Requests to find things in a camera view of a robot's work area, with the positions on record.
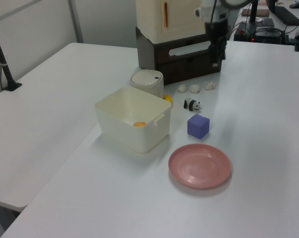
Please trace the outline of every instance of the pink plate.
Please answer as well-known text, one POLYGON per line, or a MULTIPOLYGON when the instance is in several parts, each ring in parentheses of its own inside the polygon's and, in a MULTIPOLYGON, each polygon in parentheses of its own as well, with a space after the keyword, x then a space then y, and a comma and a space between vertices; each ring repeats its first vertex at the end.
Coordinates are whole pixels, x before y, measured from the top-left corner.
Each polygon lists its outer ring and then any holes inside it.
POLYGON ((223 183, 231 173, 228 157, 204 144, 189 144, 175 150, 168 162, 170 172, 182 184, 207 189, 223 183))

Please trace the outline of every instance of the desk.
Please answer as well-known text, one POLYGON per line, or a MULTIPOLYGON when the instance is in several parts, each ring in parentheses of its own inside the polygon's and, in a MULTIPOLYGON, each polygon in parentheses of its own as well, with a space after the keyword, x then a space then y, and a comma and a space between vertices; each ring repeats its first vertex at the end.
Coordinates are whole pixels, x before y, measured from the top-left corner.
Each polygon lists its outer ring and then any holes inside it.
MULTIPOLYGON (((95 54, 100 46, 86 47, 89 58, 106 56, 95 54)), ((136 56, 134 49, 123 54, 136 56)), ((170 134, 148 154, 117 144, 96 124, 2 238, 299 238, 299 53, 228 42, 226 56, 220 73, 165 87, 174 100, 170 134), (177 92, 210 80, 215 90, 177 92), (194 115, 183 108, 187 96, 211 120, 201 140, 186 132, 194 115), (195 190, 169 174, 171 153, 190 143, 228 156, 226 183, 195 190)))
MULTIPOLYGON (((278 6, 285 7, 288 11, 290 11, 293 15, 295 15, 299 19, 299 8, 297 8, 297 9, 289 8, 290 4, 295 3, 294 0, 283 0, 281 2, 283 2, 284 4, 279 4, 278 6)), ((242 10, 246 9, 246 8, 247 8, 246 6, 241 8, 241 10, 239 11, 239 16, 238 16, 235 24, 238 24, 242 21, 246 21, 246 16, 241 16, 242 10)), ((258 5, 257 9, 268 9, 268 7, 266 5, 258 5)), ((269 12, 269 18, 273 19, 275 28, 278 28, 282 31, 285 30, 286 25, 275 14, 273 14, 272 12, 269 12)), ((288 26, 286 28, 286 33, 294 30, 295 28, 296 28, 295 26, 288 26)), ((299 27, 297 27, 296 30, 294 30, 294 31, 292 31, 291 33, 288 34, 289 38, 294 38, 296 36, 297 32, 299 32, 299 27)), ((230 36, 230 40, 233 40, 233 39, 234 39, 234 32, 230 36)))
POLYGON ((137 65, 137 49, 70 44, 0 93, 1 206, 29 204, 97 123, 95 102, 137 65))

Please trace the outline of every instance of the keyboard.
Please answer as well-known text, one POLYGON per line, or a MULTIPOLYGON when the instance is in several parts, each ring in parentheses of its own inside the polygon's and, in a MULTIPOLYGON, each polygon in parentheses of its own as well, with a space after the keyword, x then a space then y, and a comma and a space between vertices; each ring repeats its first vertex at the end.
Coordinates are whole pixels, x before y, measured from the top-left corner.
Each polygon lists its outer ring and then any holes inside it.
POLYGON ((288 26, 299 26, 299 19, 283 6, 275 6, 274 14, 288 26))

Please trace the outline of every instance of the white lid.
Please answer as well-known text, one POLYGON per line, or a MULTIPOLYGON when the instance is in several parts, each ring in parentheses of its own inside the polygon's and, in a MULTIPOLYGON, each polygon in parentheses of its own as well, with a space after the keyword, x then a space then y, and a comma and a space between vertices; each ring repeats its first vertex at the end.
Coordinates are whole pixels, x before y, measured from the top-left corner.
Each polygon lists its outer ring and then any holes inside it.
POLYGON ((149 85, 157 83, 159 80, 161 80, 162 77, 163 74, 159 71, 143 69, 135 73, 130 80, 133 83, 149 85))

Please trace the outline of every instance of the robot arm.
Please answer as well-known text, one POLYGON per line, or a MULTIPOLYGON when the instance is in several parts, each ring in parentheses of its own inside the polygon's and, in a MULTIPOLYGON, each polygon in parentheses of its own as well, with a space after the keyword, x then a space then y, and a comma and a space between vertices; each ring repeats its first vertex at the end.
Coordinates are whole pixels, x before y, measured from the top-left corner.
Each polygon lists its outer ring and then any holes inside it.
POLYGON ((225 59, 226 37, 229 33, 230 9, 239 9, 254 0, 201 0, 195 15, 205 23, 205 31, 211 42, 210 61, 215 67, 225 59))

